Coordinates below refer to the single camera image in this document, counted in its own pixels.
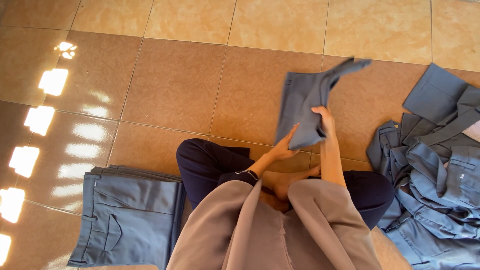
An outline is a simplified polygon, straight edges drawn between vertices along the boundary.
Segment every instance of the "foot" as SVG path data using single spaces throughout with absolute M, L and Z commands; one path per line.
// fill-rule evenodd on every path
M 307 179 L 309 176 L 320 176 L 320 165 L 307 171 L 294 173 L 264 172 L 262 176 L 265 187 L 275 192 L 280 201 L 288 201 L 288 187 L 296 181 Z

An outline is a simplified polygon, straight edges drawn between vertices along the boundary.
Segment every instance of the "navy blue pants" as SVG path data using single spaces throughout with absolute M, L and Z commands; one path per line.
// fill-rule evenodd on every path
M 249 168 L 247 148 L 223 147 L 202 139 L 184 141 L 177 149 L 180 174 L 193 209 L 218 185 L 225 173 Z M 343 172 L 353 204 L 372 230 L 392 204 L 394 190 L 388 179 L 375 172 Z

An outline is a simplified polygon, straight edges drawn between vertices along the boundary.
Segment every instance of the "beige garment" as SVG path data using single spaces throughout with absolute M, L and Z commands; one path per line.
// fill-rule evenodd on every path
M 381 269 L 370 230 L 348 190 L 320 179 L 292 184 L 293 210 L 258 202 L 252 187 L 230 181 L 210 193 L 183 228 L 168 270 Z

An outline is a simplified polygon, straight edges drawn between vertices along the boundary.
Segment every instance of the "pocket flap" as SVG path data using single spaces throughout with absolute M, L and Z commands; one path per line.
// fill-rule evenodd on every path
M 112 250 L 120 240 L 121 228 L 115 216 L 110 215 L 108 220 L 108 233 L 107 233 L 107 242 L 105 243 L 105 251 Z

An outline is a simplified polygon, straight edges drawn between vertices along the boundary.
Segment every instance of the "shiny floor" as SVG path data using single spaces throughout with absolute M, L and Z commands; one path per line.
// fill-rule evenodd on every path
M 203 138 L 272 148 L 287 71 L 328 70 L 355 55 L 371 67 L 331 94 L 344 170 L 371 170 L 376 128 L 434 62 L 480 87 L 480 3 L 457 0 L 10 0 L 0 21 L 0 188 L 26 193 L 5 270 L 62 270 L 76 245 L 83 174 L 108 164 L 178 174 L 177 146 Z M 67 59 L 54 48 L 77 46 Z M 69 71 L 60 96 L 45 71 Z M 24 122 L 55 108 L 46 136 Z M 40 149 L 29 178 L 9 162 Z M 320 162 L 317 146 L 272 170 Z M 376 229 L 385 269 L 409 269 Z M 153 270 L 156 267 L 101 267 Z

